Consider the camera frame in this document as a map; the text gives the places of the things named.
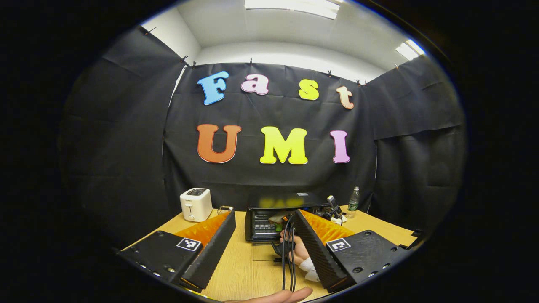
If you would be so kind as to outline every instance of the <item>human hand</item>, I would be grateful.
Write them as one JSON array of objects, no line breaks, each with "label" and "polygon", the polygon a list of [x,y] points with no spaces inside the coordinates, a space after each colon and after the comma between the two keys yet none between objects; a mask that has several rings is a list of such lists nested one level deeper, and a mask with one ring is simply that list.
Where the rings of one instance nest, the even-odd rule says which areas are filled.
[{"label": "human hand", "polygon": [[265,297],[252,298],[248,300],[224,301],[225,303],[295,303],[304,300],[313,293],[310,287],[304,287],[298,291],[291,292],[282,290]]},{"label": "human hand", "polygon": [[[285,232],[281,231],[281,238],[279,239],[279,242],[282,243]],[[305,248],[305,245],[303,244],[303,241],[299,236],[294,236],[294,264],[299,266],[303,261],[307,260],[309,258],[309,253],[307,252],[307,249]],[[289,260],[292,260],[292,252],[288,253]]]}]

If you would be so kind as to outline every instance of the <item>blue letter f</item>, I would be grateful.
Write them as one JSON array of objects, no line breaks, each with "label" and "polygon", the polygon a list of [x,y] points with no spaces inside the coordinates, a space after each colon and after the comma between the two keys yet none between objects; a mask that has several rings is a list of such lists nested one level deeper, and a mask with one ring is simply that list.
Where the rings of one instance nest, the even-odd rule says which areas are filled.
[{"label": "blue letter f", "polygon": [[222,100],[225,97],[225,95],[223,93],[219,93],[217,89],[220,89],[221,91],[224,91],[226,89],[225,80],[223,80],[222,78],[226,79],[228,77],[229,74],[225,71],[222,71],[206,78],[202,78],[197,82],[197,84],[202,85],[202,89],[204,90],[204,94],[206,95],[204,105],[210,105],[219,100]]}]

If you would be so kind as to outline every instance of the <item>ceiling light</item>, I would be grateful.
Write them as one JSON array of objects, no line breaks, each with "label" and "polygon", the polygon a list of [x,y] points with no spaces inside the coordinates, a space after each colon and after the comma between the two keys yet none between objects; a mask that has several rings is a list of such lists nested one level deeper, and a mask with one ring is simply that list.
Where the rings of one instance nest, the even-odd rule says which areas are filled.
[{"label": "ceiling light", "polygon": [[339,5],[327,0],[245,0],[245,8],[293,10],[334,20]]},{"label": "ceiling light", "polygon": [[408,46],[408,44],[404,42],[397,47],[396,51],[408,60],[412,60],[413,58],[417,58],[419,56],[411,47]]},{"label": "ceiling light", "polygon": [[408,44],[411,48],[413,48],[414,51],[418,54],[424,54],[425,52],[417,45],[414,41],[408,40],[406,41],[406,44]]}]

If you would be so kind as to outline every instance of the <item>ceiling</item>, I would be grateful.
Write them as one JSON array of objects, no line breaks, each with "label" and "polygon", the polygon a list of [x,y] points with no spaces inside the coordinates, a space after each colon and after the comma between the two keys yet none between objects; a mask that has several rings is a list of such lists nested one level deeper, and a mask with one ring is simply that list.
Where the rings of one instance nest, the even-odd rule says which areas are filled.
[{"label": "ceiling", "polygon": [[354,56],[386,71],[406,62],[395,48],[407,37],[357,3],[341,7],[335,20],[303,12],[246,10],[244,0],[190,0],[177,8],[201,47],[236,42],[288,42]]}]

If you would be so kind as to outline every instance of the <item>black backdrop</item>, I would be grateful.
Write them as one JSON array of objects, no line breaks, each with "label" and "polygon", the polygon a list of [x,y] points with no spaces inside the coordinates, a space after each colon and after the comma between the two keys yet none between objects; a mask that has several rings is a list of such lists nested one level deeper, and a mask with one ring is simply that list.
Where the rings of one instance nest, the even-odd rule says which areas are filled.
[{"label": "black backdrop", "polygon": [[[197,81],[227,71],[224,99],[204,105],[204,92]],[[240,85],[249,74],[269,78],[269,93],[246,93]],[[317,100],[301,99],[302,79],[315,80],[320,94]],[[352,92],[353,109],[341,105],[336,88],[346,86]],[[197,154],[197,126],[209,123],[219,127],[214,150],[225,149],[225,125],[238,125],[236,154],[226,163],[207,163]],[[265,135],[261,129],[274,126],[284,139],[293,128],[307,131],[306,164],[288,161],[262,164]],[[348,163],[334,163],[332,130],[344,130]],[[361,188],[361,200],[367,201],[374,186],[375,145],[372,138],[369,105],[363,92],[352,81],[297,67],[269,64],[210,64],[187,68],[172,98],[165,128],[165,171],[169,199],[190,187],[207,187],[215,207],[231,205],[245,211],[252,192],[311,191],[322,198],[334,195],[346,204],[354,186]]]},{"label": "black backdrop", "polygon": [[118,248],[175,215],[165,196],[161,147],[184,65],[140,27],[89,67],[66,101],[58,140],[64,185]]},{"label": "black backdrop", "polygon": [[[360,210],[427,232],[456,198],[464,119],[452,85],[424,56],[364,86],[290,66],[188,67],[170,97],[183,66],[139,28],[79,77],[66,103],[59,136],[65,185],[117,247],[181,212],[179,196],[192,187],[209,188],[214,207],[246,210],[253,192],[308,191],[334,195],[344,205],[359,186]],[[204,105],[197,81],[220,71],[230,75],[224,99]],[[249,74],[268,77],[269,93],[244,92],[241,83]],[[302,79],[318,83],[316,100],[300,98]],[[352,109],[341,105],[335,91],[341,86],[351,92]],[[207,163],[199,157],[201,124],[221,129],[214,136],[216,151],[225,149],[225,125],[241,127],[232,160]],[[277,127],[284,138],[294,128],[305,129],[308,163],[260,163],[265,126]],[[332,161],[332,130],[347,132],[348,163]]]},{"label": "black backdrop", "polygon": [[[204,105],[197,81],[226,71],[224,98]],[[265,95],[240,88],[249,74],[269,78]],[[301,99],[298,83],[315,80],[317,100]],[[336,88],[351,93],[352,109],[341,105]],[[225,149],[225,125],[238,125],[234,158],[207,163],[197,154],[201,124],[217,125],[213,148]],[[307,164],[262,164],[265,126],[286,138],[307,131]],[[360,209],[412,230],[430,232],[454,203],[465,160],[464,115],[452,84],[424,56],[359,86],[297,67],[227,63],[186,68],[169,108],[164,136],[164,169],[169,201],[191,187],[212,191],[214,207],[245,210],[253,192],[312,191],[346,204],[354,188]],[[347,132],[348,163],[333,163],[332,130]]]}]

